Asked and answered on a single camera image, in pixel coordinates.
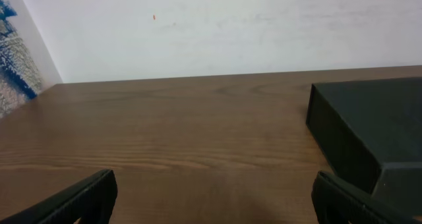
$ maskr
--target blue and white artwork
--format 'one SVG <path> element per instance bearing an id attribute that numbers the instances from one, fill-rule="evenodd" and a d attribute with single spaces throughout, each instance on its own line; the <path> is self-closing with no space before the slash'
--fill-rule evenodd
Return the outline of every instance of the blue and white artwork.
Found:
<path id="1" fill-rule="evenodd" d="M 0 118 L 41 92 L 42 78 L 28 48 L 8 21 L 17 13 L 0 0 Z"/>

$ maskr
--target black plastic object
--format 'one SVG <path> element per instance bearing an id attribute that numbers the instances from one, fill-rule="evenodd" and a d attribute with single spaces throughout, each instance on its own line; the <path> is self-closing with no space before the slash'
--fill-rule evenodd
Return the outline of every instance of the black plastic object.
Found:
<path id="1" fill-rule="evenodd" d="M 422 215 L 422 78 L 313 84 L 307 125 L 337 176 Z"/>
<path id="2" fill-rule="evenodd" d="M 112 170 L 102 170 L 67 189 L 10 216 L 0 224 L 80 224 L 109 223 L 117 197 L 117 184 Z"/>
<path id="3" fill-rule="evenodd" d="M 373 200 L 342 179 L 319 172 L 312 202 L 320 224 L 421 224 Z"/>

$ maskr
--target wood grain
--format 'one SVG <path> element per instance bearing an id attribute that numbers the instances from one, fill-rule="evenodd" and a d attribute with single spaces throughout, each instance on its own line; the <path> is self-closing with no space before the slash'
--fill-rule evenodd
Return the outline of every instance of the wood grain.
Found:
<path id="1" fill-rule="evenodd" d="M 101 168 L 111 223 L 316 223 L 311 83 L 422 67 L 58 84 L 0 121 L 0 218 Z"/>

